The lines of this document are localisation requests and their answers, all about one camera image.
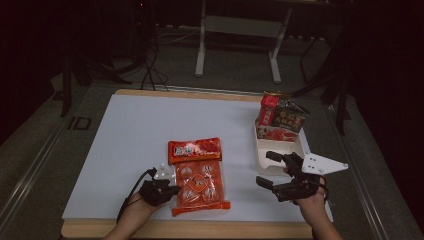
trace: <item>human arm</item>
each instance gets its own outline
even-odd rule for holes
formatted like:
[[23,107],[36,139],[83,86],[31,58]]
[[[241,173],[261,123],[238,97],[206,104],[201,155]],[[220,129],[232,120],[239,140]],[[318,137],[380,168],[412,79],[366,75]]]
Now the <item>human arm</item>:
[[343,239],[325,211],[324,194],[324,189],[320,187],[315,195],[298,199],[296,203],[300,207],[303,218],[312,227],[319,240]]
[[134,193],[118,223],[104,240],[128,240],[147,223],[150,216],[160,207],[161,205],[154,207],[147,204],[139,193]]

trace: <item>wire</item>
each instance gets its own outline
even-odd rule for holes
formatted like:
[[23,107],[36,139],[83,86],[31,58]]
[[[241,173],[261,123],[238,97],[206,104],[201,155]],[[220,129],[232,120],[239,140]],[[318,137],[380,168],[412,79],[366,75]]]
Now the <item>wire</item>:
[[[130,24],[129,24],[130,25],[130,31],[129,31],[130,32],[130,39],[129,39],[128,49],[126,50],[126,52],[127,52],[126,57],[129,58],[130,52],[131,52],[131,50],[134,46],[134,31],[136,31],[136,29],[135,29],[136,25],[135,25],[134,8],[132,7],[131,1],[124,2],[124,4],[125,3],[129,4],[125,7],[125,9],[129,11],[127,13],[129,13],[128,15],[130,15]],[[103,19],[102,15],[99,11],[99,6],[98,6],[97,0],[94,2],[94,5],[95,5],[95,9],[96,9],[96,13],[97,13],[96,16],[97,16],[98,21],[101,24],[105,25],[105,22],[103,21],[104,19]],[[104,29],[106,29],[106,28],[101,28],[101,34],[103,35],[103,38],[106,39],[106,33],[105,33]],[[126,73],[126,72],[129,72],[129,71],[137,68],[137,66],[141,65],[142,62],[143,62],[142,59],[143,59],[143,57],[140,56],[140,54],[137,54],[137,58],[134,60],[133,63],[129,64],[128,66],[124,66],[124,67],[121,67],[121,68],[110,68],[108,66],[104,66],[104,67],[106,69],[108,69],[110,72],[113,72],[113,73],[116,73],[116,74]]]
[[122,78],[126,78],[126,77],[129,77],[129,76],[131,76],[131,75],[134,75],[134,74],[136,74],[136,73],[138,73],[138,72],[140,72],[140,70],[141,69],[143,69],[143,67],[142,66],[139,66],[137,69],[135,69],[132,73],[128,73],[127,75],[125,75],[125,76],[122,76]]
[[[156,91],[155,82],[153,81],[153,77],[152,77],[152,71],[154,71],[156,73],[157,78],[159,79],[160,84],[163,85],[167,91],[169,91],[168,87],[165,84],[169,80],[169,76],[167,76],[164,73],[159,72],[154,67],[154,64],[155,64],[156,59],[157,59],[157,52],[156,52],[156,50],[152,46],[150,46],[149,48],[153,50],[154,57],[153,57],[153,60],[151,60],[150,63],[149,63],[149,59],[146,58],[146,69],[147,69],[147,72],[146,72],[146,74],[144,74],[143,80],[141,81],[140,90],[143,89],[144,83],[145,83],[147,77],[149,77],[150,83],[152,84],[152,87],[153,87],[153,90]],[[160,75],[163,75],[166,78],[166,80],[163,81],[162,80],[162,77]]]
[[151,171],[152,169],[150,169],[150,170],[147,170],[147,171],[145,171],[139,178],[138,178],[138,180],[137,180],[137,182],[135,183],[135,185],[134,185],[134,187],[133,187],[133,189],[131,190],[131,192],[130,192],[130,194],[128,194],[128,197],[127,198],[125,198],[125,200],[124,200],[124,202],[122,203],[122,206],[121,206],[121,209],[119,209],[119,213],[118,213],[118,216],[116,217],[116,222],[118,222],[119,221],[119,219],[121,218],[121,216],[122,216],[122,213],[124,212],[124,210],[125,210],[125,208],[127,208],[129,205],[131,205],[131,204],[133,204],[134,202],[131,202],[131,203],[128,203],[129,201],[130,201],[130,199],[131,199],[131,197],[132,197],[132,195],[134,194],[134,192],[135,192],[135,189],[138,187],[138,185],[140,184],[140,182],[141,182],[141,180],[143,180],[143,178],[148,174],[148,173],[150,173],[150,171]]
[[[192,32],[192,33],[186,34],[186,35],[184,35],[184,36],[182,36],[182,37],[179,37],[179,38],[177,38],[177,39],[174,39],[174,40],[172,40],[172,41],[170,41],[170,42],[166,42],[166,43],[159,43],[159,44],[160,44],[160,45],[169,45],[169,44],[173,44],[173,43],[176,43],[176,42],[178,42],[178,41],[180,41],[180,40],[183,40],[184,38],[188,38],[188,37],[190,37],[190,36],[193,36],[193,35],[195,35],[195,34],[197,34],[197,33],[200,33],[200,31],[195,31],[195,32]],[[164,33],[164,34],[162,34],[162,35],[159,35],[158,37],[160,38],[160,37],[167,36],[167,35],[180,35],[180,34]]]

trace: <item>white box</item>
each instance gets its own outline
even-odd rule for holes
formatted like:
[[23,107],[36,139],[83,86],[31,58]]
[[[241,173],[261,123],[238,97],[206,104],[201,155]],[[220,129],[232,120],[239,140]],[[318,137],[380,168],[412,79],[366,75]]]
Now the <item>white box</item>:
[[257,169],[262,175],[288,176],[288,174],[283,171],[283,168],[286,167],[284,161],[277,162],[268,159],[266,157],[266,153],[268,151],[273,151],[283,155],[295,152],[299,155],[299,157],[303,158],[302,172],[305,173],[324,175],[349,168],[346,163],[340,163],[311,153],[303,128],[299,131],[299,135],[295,142],[258,139],[255,124],[254,129],[254,137],[256,139],[255,143],[258,153]]

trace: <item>red snack bag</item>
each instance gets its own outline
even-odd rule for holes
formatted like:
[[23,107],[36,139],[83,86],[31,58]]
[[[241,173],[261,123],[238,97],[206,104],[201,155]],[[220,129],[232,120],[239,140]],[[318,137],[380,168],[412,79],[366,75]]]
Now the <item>red snack bag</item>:
[[221,174],[219,138],[170,141],[168,161],[174,165],[176,183],[181,187],[172,215],[204,209],[229,209]]
[[294,142],[309,112],[288,95],[265,93],[256,120],[258,139]]

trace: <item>table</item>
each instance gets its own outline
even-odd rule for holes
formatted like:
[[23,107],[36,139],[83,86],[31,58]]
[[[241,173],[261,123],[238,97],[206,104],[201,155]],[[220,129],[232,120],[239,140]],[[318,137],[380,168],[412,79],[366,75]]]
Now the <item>table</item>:
[[[135,237],[310,238],[311,229],[303,222],[296,206],[288,202],[279,203],[271,192],[255,185],[255,175],[258,175],[254,160],[255,149],[249,148],[241,152],[231,151],[231,149],[243,148],[246,144],[253,146],[253,120],[259,111],[260,99],[260,96],[181,92],[137,90],[116,92],[105,112],[86,163],[65,209],[63,236],[73,238],[102,237],[110,231],[114,226],[114,217],[124,196],[128,194],[140,172],[151,168],[152,164],[159,166],[163,161],[166,161],[163,159],[166,159],[167,142],[161,142],[159,139],[199,139],[200,136],[209,137],[208,134],[213,134],[221,137],[223,143],[224,179],[232,208],[229,211],[207,211],[207,214],[205,214],[205,211],[199,211],[172,218],[170,217],[170,209],[164,207],[152,216],[147,226],[137,232]],[[167,104],[173,102],[177,104],[176,106],[179,103],[184,103],[184,105],[181,105],[181,108],[172,105],[172,108],[167,109],[165,105],[159,104],[158,106],[162,106],[164,109],[144,108],[145,111],[138,111],[143,109],[140,105],[147,104],[146,106],[152,107],[152,102],[161,101],[165,101]],[[199,112],[198,115],[190,111],[188,111],[188,115],[177,114],[184,110],[195,110],[196,105],[199,104],[207,108],[208,111]],[[232,107],[221,111],[220,106],[226,105]],[[152,123],[153,125],[143,125],[146,124],[146,119],[143,116],[153,112],[157,114],[153,116],[156,119]],[[214,119],[211,116],[215,115],[215,119],[217,119],[217,113],[220,114],[218,119],[222,121],[212,121],[207,125],[208,128],[205,128],[209,129],[207,131],[191,131],[186,134],[178,131],[178,127],[187,125],[187,121],[189,121],[187,116],[190,116],[190,118],[200,116],[200,119]],[[131,115],[139,116],[139,118],[134,119]],[[148,117],[146,121],[151,122],[151,117]],[[148,129],[152,129],[152,126],[154,128],[154,124],[160,125],[164,122],[175,125],[176,129],[164,126],[165,131],[162,132],[166,132],[165,136],[159,136],[161,134],[149,135]],[[134,123],[142,125],[139,128],[134,128],[134,125],[132,125]],[[222,126],[219,128],[218,126],[223,123],[228,123],[231,126],[234,123],[240,123],[243,128],[241,128],[242,131],[237,127],[232,130]],[[250,125],[250,123],[252,123],[251,129],[245,129],[246,124]],[[198,121],[190,122],[187,129],[196,129],[198,126]],[[144,136],[139,134],[140,132],[137,129],[142,129],[142,132],[145,133]],[[146,149],[143,150],[143,146],[152,149],[155,154],[143,153]],[[281,209],[281,212],[276,212],[275,209]],[[327,212],[332,218],[328,205]]]
[[276,84],[281,83],[280,70],[278,68],[277,56],[280,51],[281,44],[284,40],[287,26],[289,24],[292,11],[294,8],[308,5],[317,7],[337,7],[337,8],[349,8],[350,5],[340,5],[327,3],[326,1],[318,0],[275,0],[265,1],[264,3],[272,2],[273,5],[284,4],[286,9],[281,13],[283,16],[281,21],[265,21],[257,19],[245,19],[237,17],[226,17],[226,16],[215,16],[209,15],[206,12],[206,1],[202,0],[201,20],[200,20],[200,44],[197,55],[196,71],[197,77],[203,76],[203,68],[205,61],[205,34],[207,31],[230,33],[230,34],[242,34],[250,36],[261,36],[275,38],[275,45],[272,51],[269,52],[269,61],[271,66],[271,72],[273,81]]

